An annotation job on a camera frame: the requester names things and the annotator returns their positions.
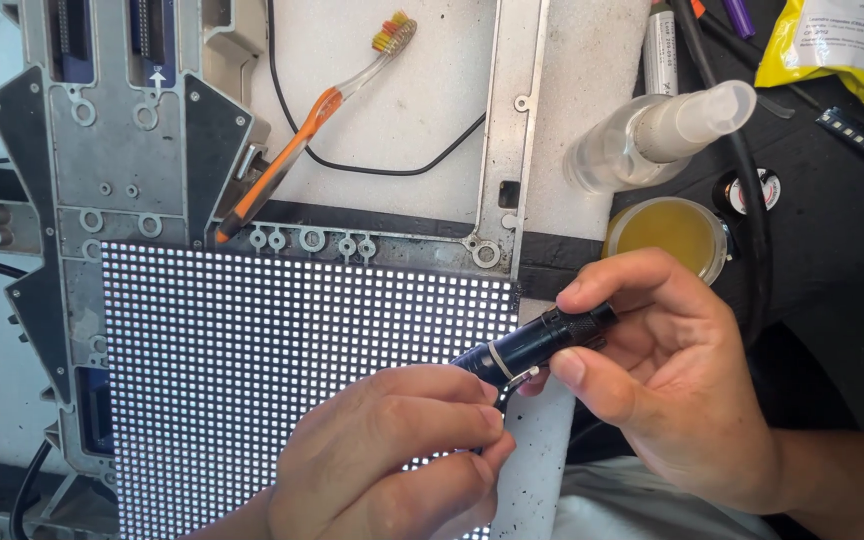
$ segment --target flashlight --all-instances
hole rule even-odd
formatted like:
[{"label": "flashlight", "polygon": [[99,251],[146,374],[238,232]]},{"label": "flashlight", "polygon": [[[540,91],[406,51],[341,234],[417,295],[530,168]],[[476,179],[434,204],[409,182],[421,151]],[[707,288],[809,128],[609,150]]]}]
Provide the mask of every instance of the flashlight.
[{"label": "flashlight", "polygon": [[538,365],[570,347],[600,350],[603,333],[618,324],[607,301],[592,311],[571,314],[555,309],[488,343],[481,343],[450,363],[494,387],[515,387],[536,374]]}]

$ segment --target yellow package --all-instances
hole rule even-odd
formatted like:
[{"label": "yellow package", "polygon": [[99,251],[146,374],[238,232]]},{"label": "yellow package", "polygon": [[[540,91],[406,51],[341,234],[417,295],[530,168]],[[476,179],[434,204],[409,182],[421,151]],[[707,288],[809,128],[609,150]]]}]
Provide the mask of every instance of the yellow package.
[{"label": "yellow package", "polygon": [[755,85],[834,74],[864,103],[864,0],[787,0]]}]

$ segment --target purple marker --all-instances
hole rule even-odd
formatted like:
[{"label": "purple marker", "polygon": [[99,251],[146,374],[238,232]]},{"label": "purple marker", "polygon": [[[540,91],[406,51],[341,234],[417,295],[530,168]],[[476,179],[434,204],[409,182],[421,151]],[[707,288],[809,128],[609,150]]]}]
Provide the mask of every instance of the purple marker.
[{"label": "purple marker", "polygon": [[742,0],[722,0],[728,12],[728,20],[732,23],[735,33],[743,40],[748,40],[756,34],[756,27],[752,26],[749,10],[745,8]]}]

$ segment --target spray bottle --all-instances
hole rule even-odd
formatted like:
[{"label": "spray bottle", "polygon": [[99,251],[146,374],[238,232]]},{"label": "spray bottle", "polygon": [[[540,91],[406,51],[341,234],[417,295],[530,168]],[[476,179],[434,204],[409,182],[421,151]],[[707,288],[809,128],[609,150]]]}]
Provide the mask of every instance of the spray bottle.
[{"label": "spray bottle", "polygon": [[658,186],[692,156],[752,116],[756,91],[741,80],[678,96],[644,95],[618,108],[565,152],[565,178],[592,193]]}]

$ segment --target toothbrush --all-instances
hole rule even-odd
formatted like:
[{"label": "toothbrush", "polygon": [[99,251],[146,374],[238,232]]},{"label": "toothbrush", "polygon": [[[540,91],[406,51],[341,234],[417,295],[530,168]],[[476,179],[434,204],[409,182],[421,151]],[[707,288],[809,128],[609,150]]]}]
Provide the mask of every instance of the toothbrush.
[{"label": "toothbrush", "polygon": [[252,221],[259,209],[282,184],[285,175],[289,173],[296,160],[306,150],[309,141],[312,141],[326,120],[329,120],[346,100],[402,53],[405,46],[412,41],[418,28],[419,23],[410,19],[402,11],[396,11],[390,20],[382,24],[382,30],[372,38],[372,48],[379,52],[378,58],[355,77],[322,92],[316,104],[312,106],[312,110],[309,111],[305,123],[298,129],[282,153],[239,199],[232,212],[222,220],[222,224],[215,232],[216,241],[220,244],[228,242]]}]

